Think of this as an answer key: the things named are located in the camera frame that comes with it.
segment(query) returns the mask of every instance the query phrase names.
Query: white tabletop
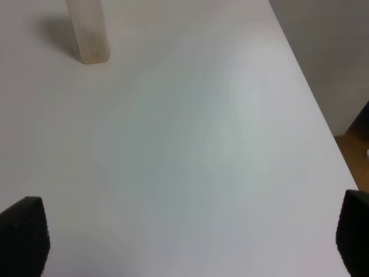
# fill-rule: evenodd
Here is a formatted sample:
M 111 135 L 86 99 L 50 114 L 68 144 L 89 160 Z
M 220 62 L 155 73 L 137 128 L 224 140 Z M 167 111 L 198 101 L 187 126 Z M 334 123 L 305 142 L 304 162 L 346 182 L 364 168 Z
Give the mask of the white tabletop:
M 0 209 L 42 196 L 44 276 L 349 276 L 356 186 L 267 0 L 103 6 L 86 66 L 63 0 L 0 2 Z

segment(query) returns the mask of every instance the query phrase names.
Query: wooden floor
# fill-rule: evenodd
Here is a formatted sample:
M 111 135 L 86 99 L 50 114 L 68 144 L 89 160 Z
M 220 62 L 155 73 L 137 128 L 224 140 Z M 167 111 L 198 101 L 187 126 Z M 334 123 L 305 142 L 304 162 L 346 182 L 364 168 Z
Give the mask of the wooden floor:
M 349 129 L 343 136 L 335 137 L 348 168 L 359 190 L 369 192 L 369 139 Z

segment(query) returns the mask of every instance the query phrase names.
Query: white wall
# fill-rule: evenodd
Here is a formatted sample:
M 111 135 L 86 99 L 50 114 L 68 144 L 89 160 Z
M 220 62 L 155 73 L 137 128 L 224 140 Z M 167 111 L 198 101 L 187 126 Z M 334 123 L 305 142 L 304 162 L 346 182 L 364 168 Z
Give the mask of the white wall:
M 369 2 L 270 0 L 333 135 L 369 100 Z

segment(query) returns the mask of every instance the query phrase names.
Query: black textured pad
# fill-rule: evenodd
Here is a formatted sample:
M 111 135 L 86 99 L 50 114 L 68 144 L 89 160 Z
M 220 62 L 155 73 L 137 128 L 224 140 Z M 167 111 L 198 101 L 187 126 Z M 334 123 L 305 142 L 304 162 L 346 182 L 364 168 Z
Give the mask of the black textured pad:
M 369 276 L 369 194 L 347 190 L 336 232 L 336 244 L 352 277 Z
M 50 250 L 40 197 L 25 197 L 0 214 L 0 276 L 41 276 Z

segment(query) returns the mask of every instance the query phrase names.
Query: black object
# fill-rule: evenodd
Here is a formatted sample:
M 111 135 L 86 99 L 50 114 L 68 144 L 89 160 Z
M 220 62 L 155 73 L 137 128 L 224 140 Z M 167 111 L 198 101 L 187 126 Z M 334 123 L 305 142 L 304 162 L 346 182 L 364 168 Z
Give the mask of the black object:
M 369 194 L 347 190 L 336 232 L 336 244 L 352 277 L 369 276 Z
M 41 197 L 25 197 L 0 214 L 0 276 L 41 276 L 49 250 Z

